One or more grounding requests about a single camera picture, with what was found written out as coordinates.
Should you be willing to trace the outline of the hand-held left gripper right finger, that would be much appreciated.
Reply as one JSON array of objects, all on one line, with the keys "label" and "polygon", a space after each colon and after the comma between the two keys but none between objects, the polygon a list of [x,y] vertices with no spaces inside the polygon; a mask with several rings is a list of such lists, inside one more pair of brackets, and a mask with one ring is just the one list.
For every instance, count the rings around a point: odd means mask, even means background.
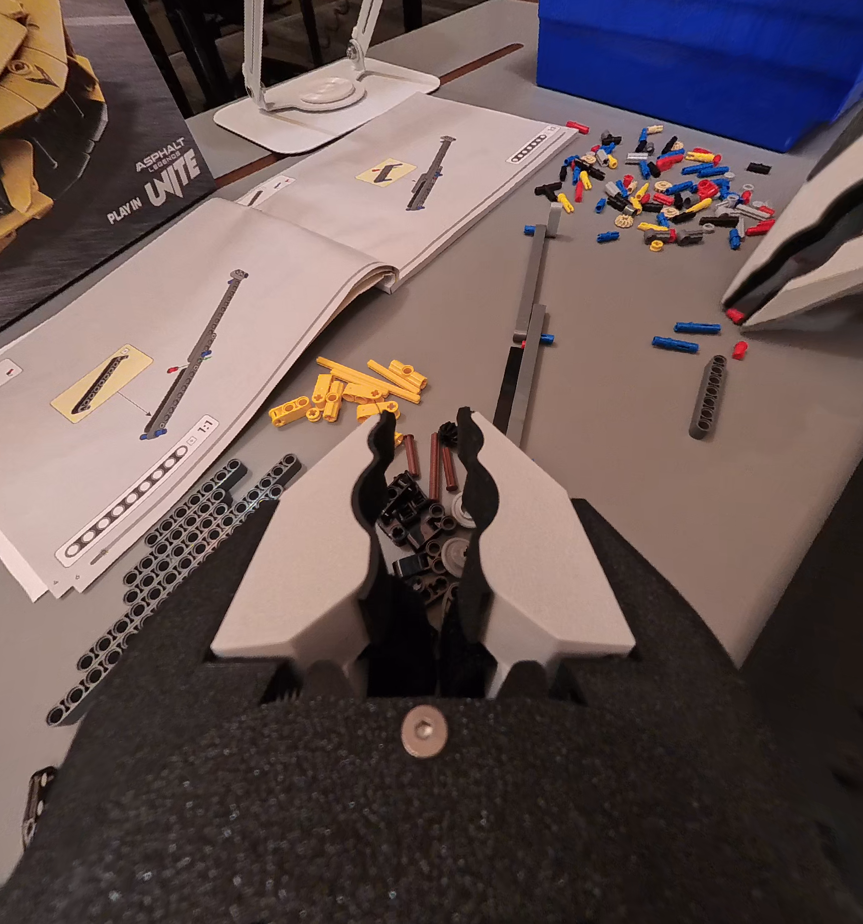
[{"label": "hand-held left gripper right finger", "polygon": [[633,634],[567,492],[478,412],[461,408],[457,423],[476,524],[459,615],[496,662],[487,694],[517,663],[552,680],[564,658],[627,656]]}]

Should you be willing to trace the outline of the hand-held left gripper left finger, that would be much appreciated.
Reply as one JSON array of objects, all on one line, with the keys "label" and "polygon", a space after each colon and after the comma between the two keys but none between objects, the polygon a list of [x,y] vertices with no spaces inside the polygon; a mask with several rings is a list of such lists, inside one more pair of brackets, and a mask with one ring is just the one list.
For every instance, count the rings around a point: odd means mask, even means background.
[{"label": "hand-held left gripper left finger", "polygon": [[387,499],[394,415],[363,423],[284,495],[211,643],[220,659],[285,658],[302,674],[334,664],[358,694],[355,667],[386,630],[388,577],[375,522]]}]

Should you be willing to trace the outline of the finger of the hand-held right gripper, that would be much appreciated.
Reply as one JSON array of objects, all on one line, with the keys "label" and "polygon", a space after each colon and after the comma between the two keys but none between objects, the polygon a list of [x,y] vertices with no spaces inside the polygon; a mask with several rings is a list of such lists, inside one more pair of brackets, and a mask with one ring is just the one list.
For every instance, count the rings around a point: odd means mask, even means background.
[{"label": "finger of the hand-held right gripper", "polygon": [[[815,269],[863,235],[863,135],[807,181],[738,273],[722,299],[758,309],[784,283]],[[824,308],[863,309],[863,295]]]},{"label": "finger of the hand-held right gripper", "polygon": [[743,327],[786,327],[791,319],[815,308],[863,295],[863,235],[844,243],[815,269],[791,279],[756,311]]}]

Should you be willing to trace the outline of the pile of colourful connector pins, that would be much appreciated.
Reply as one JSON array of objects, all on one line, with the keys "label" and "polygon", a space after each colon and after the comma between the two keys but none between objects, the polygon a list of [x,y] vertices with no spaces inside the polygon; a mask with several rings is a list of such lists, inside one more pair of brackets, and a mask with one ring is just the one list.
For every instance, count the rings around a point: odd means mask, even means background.
[{"label": "pile of colourful connector pins", "polygon": [[626,145],[621,134],[604,131],[586,152],[566,155],[558,178],[534,190],[551,204],[545,239],[558,237],[559,220],[584,205],[604,221],[595,233],[599,246],[634,230],[659,252],[702,244],[722,229],[737,251],[772,230],[776,209],[757,199],[754,185],[739,184],[723,154],[664,132],[664,124],[645,126]]}]

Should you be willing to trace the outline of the long black toy beam assembly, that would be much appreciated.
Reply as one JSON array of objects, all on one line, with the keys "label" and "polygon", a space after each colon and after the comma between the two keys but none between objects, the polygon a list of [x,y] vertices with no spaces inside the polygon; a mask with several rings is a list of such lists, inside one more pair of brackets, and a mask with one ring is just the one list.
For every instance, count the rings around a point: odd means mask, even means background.
[{"label": "long black toy beam assembly", "polygon": [[537,295],[546,243],[556,237],[563,213],[563,206],[553,203],[546,224],[526,227],[532,237],[528,269],[493,419],[515,445],[521,445],[541,346],[553,342],[553,336],[545,333],[546,307],[537,303]]}]

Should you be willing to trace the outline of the light grey holed toy beam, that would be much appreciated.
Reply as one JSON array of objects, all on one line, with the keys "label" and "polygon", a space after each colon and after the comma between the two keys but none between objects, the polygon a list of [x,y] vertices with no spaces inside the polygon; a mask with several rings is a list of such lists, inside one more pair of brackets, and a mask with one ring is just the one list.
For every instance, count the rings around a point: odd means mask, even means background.
[{"label": "light grey holed toy beam", "polygon": [[26,851],[43,815],[48,792],[57,775],[57,768],[47,766],[36,770],[28,780],[26,804],[22,818],[22,849]]}]

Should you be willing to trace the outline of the toy car set box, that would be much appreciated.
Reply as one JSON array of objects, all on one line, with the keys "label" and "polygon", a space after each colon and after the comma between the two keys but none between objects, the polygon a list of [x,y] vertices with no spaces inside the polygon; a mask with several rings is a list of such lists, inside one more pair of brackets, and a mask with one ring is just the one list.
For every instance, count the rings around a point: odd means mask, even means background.
[{"label": "toy car set box", "polygon": [[214,189],[134,11],[0,1],[0,331]]}]

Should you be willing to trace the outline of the stack of black toy beams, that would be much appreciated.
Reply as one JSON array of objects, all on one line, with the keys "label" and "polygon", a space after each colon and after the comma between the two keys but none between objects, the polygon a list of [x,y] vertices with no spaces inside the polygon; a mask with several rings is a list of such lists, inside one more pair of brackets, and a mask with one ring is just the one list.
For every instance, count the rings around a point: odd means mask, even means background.
[{"label": "stack of black toy beams", "polygon": [[46,723],[73,722],[82,703],[121,660],[132,638],[171,596],[264,502],[278,501],[302,467],[297,455],[278,463],[239,497],[236,484],[247,474],[234,458],[224,463],[171,509],[145,537],[146,553],[125,573],[125,612],[81,656],[78,683],[57,701]]}]

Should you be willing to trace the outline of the pile of small black connectors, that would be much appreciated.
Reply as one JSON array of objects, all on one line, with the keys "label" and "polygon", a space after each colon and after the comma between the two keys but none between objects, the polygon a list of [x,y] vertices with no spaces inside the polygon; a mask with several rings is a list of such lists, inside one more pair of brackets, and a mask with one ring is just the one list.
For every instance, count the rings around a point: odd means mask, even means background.
[{"label": "pile of small black connectors", "polygon": [[388,485],[376,529],[393,576],[419,594],[429,618],[439,625],[461,580],[446,571],[441,547],[454,536],[469,540],[471,530],[461,527],[441,503],[429,500],[407,472]]}]

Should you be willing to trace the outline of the short black toy beam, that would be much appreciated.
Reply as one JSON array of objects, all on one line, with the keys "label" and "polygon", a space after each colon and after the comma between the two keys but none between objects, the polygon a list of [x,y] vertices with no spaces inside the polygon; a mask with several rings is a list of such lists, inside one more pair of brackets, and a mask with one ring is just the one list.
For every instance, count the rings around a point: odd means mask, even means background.
[{"label": "short black toy beam", "polygon": [[703,440],[715,431],[726,362],[726,356],[714,355],[704,368],[688,431],[696,440]]}]

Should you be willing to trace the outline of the blue plastic bin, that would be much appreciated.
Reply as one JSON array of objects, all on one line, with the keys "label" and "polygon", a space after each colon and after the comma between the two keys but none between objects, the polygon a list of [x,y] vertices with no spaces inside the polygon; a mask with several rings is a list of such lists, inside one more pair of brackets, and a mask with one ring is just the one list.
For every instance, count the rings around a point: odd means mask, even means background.
[{"label": "blue plastic bin", "polygon": [[537,82],[787,152],[863,98],[863,1],[542,1]]}]

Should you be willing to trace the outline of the pile of yellow toy pieces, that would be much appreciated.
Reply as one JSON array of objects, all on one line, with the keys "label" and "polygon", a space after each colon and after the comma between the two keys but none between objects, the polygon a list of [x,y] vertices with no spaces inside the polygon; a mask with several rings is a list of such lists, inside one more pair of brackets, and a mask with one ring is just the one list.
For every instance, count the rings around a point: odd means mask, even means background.
[{"label": "pile of yellow toy pieces", "polygon": [[398,419],[401,405],[419,405],[428,385],[427,376],[399,360],[382,365],[371,359],[367,372],[322,356],[317,364],[321,371],[311,394],[272,407],[272,426],[283,429],[298,421],[334,424],[348,406],[353,408],[357,423],[370,421],[384,411]]}]

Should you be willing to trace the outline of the black perforated panel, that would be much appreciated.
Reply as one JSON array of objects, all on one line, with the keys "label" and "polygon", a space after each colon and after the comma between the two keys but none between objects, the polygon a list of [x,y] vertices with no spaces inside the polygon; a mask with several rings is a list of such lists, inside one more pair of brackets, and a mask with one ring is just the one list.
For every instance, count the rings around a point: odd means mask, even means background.
[{"label": "black perforated panel", "polygon": [[863,908],[863,459],[741,672]]}]

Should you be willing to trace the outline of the white instruction booklet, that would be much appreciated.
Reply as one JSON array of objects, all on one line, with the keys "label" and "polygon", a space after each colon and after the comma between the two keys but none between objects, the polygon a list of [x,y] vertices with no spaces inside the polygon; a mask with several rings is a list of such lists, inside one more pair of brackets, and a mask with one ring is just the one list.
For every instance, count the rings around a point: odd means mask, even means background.
[{"label": "white instruction booklet", "polygon": [[276,191],[204,202],[0,349],[0,558],[28,596],[87,587],[342,308],[391,291],[574,134],[412,95]]}]

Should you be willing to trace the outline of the white wooden document stand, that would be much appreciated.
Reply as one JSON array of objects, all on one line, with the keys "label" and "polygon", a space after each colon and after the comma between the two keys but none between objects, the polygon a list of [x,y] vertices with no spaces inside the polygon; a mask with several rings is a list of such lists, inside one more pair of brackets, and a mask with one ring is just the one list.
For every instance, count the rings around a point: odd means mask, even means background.
[{"label": "white wooden document stand", "polygon": [[264,3],[245,2],[242,75],[247,98],[214,111],[214,122],[276,154],[304,154],[365,124],[439,78],[367,57],[380,1],[361,4],[344,59],[265,89]]}]

